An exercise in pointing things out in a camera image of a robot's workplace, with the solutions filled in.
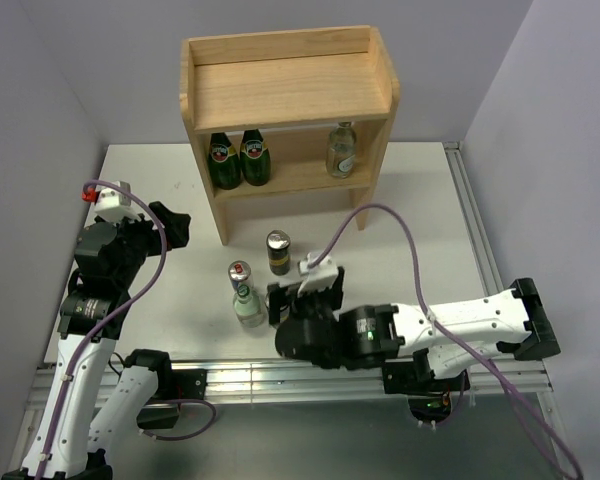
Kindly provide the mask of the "clear glass bottle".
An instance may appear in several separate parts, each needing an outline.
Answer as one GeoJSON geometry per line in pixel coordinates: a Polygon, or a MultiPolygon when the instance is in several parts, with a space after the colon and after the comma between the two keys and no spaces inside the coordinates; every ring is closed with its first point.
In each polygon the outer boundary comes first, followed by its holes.
{"type": "Polygon", "coordinates": [[[246,284],[237,288],[233,298],[233,309],[243,327],[255,328],[264,322],[260,296],[246,284]]]}
{"type": "Polygon", "coordinates": [[[351,122],[339,122],[328,137],[326,170],[335,178],[348,177],[354,167],[357,136],[351,122]]]}

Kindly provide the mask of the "blue silver Red Bull can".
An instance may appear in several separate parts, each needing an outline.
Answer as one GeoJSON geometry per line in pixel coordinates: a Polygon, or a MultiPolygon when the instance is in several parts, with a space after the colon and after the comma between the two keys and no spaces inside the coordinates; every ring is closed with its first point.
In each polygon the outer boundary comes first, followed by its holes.
{"type": "Polygon", "coordinates": [[[242,285],[249,289],[254,288],[252,270],[250,265],[242,260],[232,262],[228,267],[228,276],[233,290],[237,292],[242,285]]]}

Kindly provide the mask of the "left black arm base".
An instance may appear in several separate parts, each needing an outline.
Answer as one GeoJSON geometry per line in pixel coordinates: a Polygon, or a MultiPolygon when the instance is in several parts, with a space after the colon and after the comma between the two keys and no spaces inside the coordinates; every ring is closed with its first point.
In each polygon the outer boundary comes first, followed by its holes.
{"type": "Polygon", "coordinates": [[[159,390],[140,411],[136,421],[144,430],[166,430],[173,428],[181,417],[183,407],[165,404],[164,400],[204,398],[207,385],[205,369],[174,370],[172,379],[165,389],[159,390]]]}

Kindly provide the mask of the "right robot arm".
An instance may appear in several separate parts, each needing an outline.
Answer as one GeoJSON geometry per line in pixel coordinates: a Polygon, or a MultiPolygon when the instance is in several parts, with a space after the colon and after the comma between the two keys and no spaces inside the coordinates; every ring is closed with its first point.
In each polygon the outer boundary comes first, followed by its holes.
{"type": "Polygon", "coordinates": [[[343,310],[344,270],[267,287],[277,353],[325,369],[362,370],[406,359],[415,383],[437,388],[473,364],[502,354],[517,361],[561,348],[531,278],[477,300],[430,306],[389,303],[343,310]]]}

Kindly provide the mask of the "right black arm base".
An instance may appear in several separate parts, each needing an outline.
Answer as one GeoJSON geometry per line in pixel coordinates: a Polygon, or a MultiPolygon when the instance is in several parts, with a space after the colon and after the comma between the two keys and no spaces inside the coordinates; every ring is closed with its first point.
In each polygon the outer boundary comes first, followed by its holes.
{"type": "Polygon", "coordinates": [[[404,395],[417,424],[431,429],[450,418],[471,387],[467,371],[449,379],[419,381],[412,362],[394,362],[385,364],[381,372],[384,393],[404,395]]]}

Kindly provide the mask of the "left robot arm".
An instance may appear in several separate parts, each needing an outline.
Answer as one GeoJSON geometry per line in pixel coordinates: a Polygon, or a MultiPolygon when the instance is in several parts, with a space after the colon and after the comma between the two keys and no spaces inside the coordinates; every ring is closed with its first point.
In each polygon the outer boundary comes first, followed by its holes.
{"type": "Polygon", "coordinates": [[[21,466],[8,479],[110,479],[113,443],[135,427],[142,408],[175,386],[168,353],[138,349],[102,408],[96,400],[128,310],[129,289],[149,257],[166,259],[190,238],[191,217],[155,201],[143,213],[119,202],[95,203],[79,234],[77,264],[60,307],[58,357],[41,424],[21,466]]]}

